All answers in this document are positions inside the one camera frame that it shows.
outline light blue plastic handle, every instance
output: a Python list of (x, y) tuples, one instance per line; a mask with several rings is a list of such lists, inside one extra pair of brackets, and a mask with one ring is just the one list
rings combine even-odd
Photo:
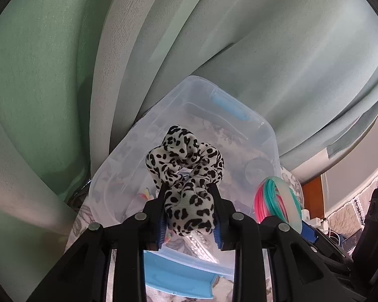
[(144, 251), (145, 284), (172, 295), (212, 299), (215, 273), (192, 268)]

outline curtain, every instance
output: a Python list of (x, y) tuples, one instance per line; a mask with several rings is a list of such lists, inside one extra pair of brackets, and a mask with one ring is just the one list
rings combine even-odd
[[(92, 173), (109, 145), (190, 74), (265, 117), (288, 169), (352, 128), (343, 140), (357, 139), (378, 114), (378, 16), (366, 0), (143, 1), (113, 0), (104, 24)], [(146, 9), (129, 8), (138, 3)]]

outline plastic storage bin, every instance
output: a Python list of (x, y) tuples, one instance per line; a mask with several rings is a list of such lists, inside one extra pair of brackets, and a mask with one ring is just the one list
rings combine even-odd
[[(221, 196), (231, 200), (238, 211), (254, 217), (258, 184), (267, 176), (280, 176), (273, 129), (213, 83), (190, 76), (133, 126), (96, 172), (89, 190), (94, 219), (105, 227), (119, 224), (143, 209), (144, 196), (156, 196), (145, 156), (161, 144), (172, 125), (187, 128), (200, 142), (220, 150), (225, 160)], [(202, 248), (195, 248), (196, 243)], [(234, 275), (235, 252), (220, 251), (212, 234), (191, 238), (175, 235), (154, 253), (229, 279)]]

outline screw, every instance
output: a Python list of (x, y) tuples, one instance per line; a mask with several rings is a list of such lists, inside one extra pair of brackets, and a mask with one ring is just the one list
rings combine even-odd
[(243, 219), (243, 213), (240, 212), (234, 212), (232, 215), (233, 219), (235, 220), (242, 220)]
[(286, 223), (281, 223), (278, 225), (278, 229), (280, 229), (282, 232), (288, 232), (290, 230), (290, 226)]
[(91, 230), (92, 232), (95, 232), (96, 230), (100, 229), (101, 224), (99, 223), (91, 223), (88, 225), (88, 229)]
[(139, 212), (135, 214), (136, 220), (145, 220), (147, 218), (147, 215), (144, 212)]

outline black and white scrunchie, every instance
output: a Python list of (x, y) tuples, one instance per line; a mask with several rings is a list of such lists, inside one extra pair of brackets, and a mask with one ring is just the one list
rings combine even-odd
[[(223, 178), (224, 159), (208, 143), (198, 143), (187, 129), (172, 126), (162, 145), (152, 149), (145, 163), (157, 189), (168, 183), (165, 212), (168, 228), (180, 236), (191, 231), (209, 234), (214, 229), (213, 197), (207, 191), (210, 183)], [(187, 178), (178, 174), (182, 168), (192, 171)]]

